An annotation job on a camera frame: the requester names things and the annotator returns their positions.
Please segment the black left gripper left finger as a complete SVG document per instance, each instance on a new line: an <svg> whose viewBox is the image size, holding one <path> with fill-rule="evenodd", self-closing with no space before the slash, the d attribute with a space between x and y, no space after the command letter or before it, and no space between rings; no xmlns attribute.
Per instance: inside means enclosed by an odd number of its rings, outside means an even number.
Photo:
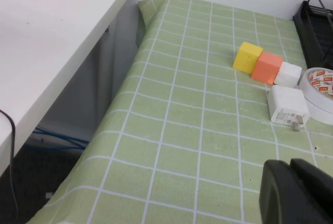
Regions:
<svg viewBox="0 0 333 224"><path fill-rule="evenodd" d="M320 223L314 199L290 166L264 163L259 206L263 223Z"/></svg>

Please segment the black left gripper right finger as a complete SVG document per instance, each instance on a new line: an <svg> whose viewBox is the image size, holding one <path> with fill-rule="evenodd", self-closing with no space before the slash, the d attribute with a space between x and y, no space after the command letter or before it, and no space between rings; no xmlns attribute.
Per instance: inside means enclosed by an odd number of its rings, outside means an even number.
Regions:
<svg viewBox="0 0 333 224"><path fill-rule="evenodd" d="M332 176L303 159L291 159L290 167L317 210L327 223L332 223Z"/></svg>

